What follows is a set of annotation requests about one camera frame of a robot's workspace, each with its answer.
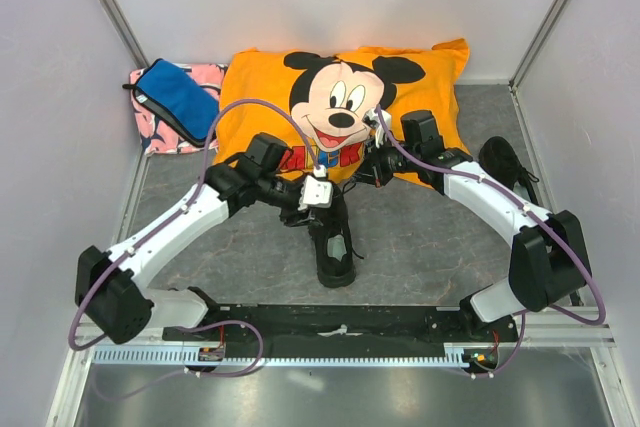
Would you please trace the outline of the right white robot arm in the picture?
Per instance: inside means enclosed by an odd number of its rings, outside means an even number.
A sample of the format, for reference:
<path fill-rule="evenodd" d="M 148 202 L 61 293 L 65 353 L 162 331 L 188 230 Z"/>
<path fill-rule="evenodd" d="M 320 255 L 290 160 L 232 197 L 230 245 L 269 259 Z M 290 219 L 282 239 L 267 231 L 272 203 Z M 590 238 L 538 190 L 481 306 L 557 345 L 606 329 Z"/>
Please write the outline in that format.
<path fill-rule="evenodd" d="M 367 112 L 364 122 L 375 137 L 357 172 L 359 181 L 381 187 L 396 174 L 415 174 L 482 219 L 511 249 L 507 276 L 461 301 L 457 324 L 465 338 L 481 340 L 500 318 L 556 307 L 562 298 L 593 287 L 575 215 L 552 213 L 522 198 L 464 151 L 445 148 L 428 110 L 402 117 L 402 141 L 393 136 L 391 117 L 381 108 Z"/>

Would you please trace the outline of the black shoelace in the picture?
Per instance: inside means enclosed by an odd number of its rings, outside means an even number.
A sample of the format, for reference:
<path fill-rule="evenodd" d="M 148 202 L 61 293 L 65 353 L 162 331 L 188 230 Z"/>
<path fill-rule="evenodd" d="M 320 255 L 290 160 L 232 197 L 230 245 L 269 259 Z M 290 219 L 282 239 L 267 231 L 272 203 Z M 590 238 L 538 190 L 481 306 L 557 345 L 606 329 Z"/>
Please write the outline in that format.
<path fill-rule="evenodd" d="M 347 193 L 349 193 L 351 190 L 353 190 L 356 186 L 357 186 L 358 182 L 355 178 L 350 178 L 348 179 L 341 187 L 341 195 L 345 196 Z M 361 256 L 355 249 L 354 246 L 351 246 L 351 249 L 353 251 L 353 255 L 360 259 L 360 260 L 364 260 L 364 257 Z"/>

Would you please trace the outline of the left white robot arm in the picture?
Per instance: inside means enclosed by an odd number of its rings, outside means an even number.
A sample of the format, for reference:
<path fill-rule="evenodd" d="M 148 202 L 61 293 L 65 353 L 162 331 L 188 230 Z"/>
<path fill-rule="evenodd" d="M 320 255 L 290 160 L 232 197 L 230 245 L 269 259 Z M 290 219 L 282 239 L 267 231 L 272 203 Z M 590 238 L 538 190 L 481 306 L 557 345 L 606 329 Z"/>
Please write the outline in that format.
<path fill-rule="evenodd" d="M 332 203 L 333 185 L 323 166 L 294 180 L 280 176 L 290 149 L 261 133 L 231 162 L 208 167 L 170 209 L 128 239 L 78 258 L 75 302 L 103 337 L 124 344 L 147 328 L 181 327 L 198 340 L 219 329 L 219 316 L 196 288 L 153 289 L 151 281 L 192 242 L 256 202 L 277 207 L 290 225 L 316 220 Z"/>

